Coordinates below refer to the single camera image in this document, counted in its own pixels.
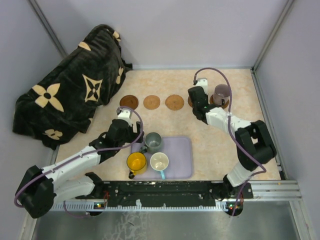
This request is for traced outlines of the purple ceramic mug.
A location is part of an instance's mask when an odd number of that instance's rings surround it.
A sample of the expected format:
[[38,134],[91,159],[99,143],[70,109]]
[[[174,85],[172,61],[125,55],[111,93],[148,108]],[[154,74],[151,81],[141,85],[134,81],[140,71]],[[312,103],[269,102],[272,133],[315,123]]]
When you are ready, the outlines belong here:
[[224,106],[227,104],[230,98],[230,90],[228,85],[219,84],[215,87],[212,95],[213,103],[217,106]]

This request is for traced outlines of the grey ceramic mug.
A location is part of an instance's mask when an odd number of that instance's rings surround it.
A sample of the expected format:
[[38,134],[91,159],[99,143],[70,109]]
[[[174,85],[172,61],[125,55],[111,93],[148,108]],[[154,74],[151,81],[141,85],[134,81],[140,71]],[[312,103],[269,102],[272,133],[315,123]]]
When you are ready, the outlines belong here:
[[150,132],[145,136],[144,145],[139,149],[139,152],[154,154],[161,150],[163,139],[157,132]]

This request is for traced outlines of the light woven rattan coaster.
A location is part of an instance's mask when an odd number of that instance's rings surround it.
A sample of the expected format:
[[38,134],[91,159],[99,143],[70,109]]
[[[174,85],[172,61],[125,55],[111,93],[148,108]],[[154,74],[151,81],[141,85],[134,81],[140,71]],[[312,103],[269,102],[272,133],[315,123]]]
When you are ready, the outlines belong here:
[[161,100],[156,95],[148,95],[143,100],[143,106],[148,110],[155,110],[160,106]]

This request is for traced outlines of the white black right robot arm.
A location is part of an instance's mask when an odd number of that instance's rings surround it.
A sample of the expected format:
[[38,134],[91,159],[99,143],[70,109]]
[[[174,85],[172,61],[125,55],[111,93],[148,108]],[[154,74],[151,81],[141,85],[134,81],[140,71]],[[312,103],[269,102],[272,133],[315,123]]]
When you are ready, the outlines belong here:
[[241,186],[251,177],[266,172],[264,164],[277,155],[269,130],[262,120],[243,120],[221,107],[209,104],[208,96],[201,86],[188,89],[192,112],[207,125],[219,128],[230,135],[236,144],[238,163],[223,177],[222,184],[215,190],[218,200],[235,198]]

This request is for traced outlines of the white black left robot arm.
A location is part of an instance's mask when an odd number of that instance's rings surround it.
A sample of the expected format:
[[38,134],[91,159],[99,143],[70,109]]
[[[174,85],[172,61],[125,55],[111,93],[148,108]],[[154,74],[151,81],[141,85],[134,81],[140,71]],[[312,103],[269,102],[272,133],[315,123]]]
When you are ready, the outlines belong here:
[[143,122],[132,124],[123,119],[114,119],[108,129],[89,143],[80,152],[58,163],[39,168],[30,167],[24,174],[15,193],[14,204],[24,208],[29,215],[40,218],[53,205],[70,199],[97,199],[103,195],[104,182],[94,172],[72,179],[86,169],[97,166],[114,157],[121,149],[141,143]]

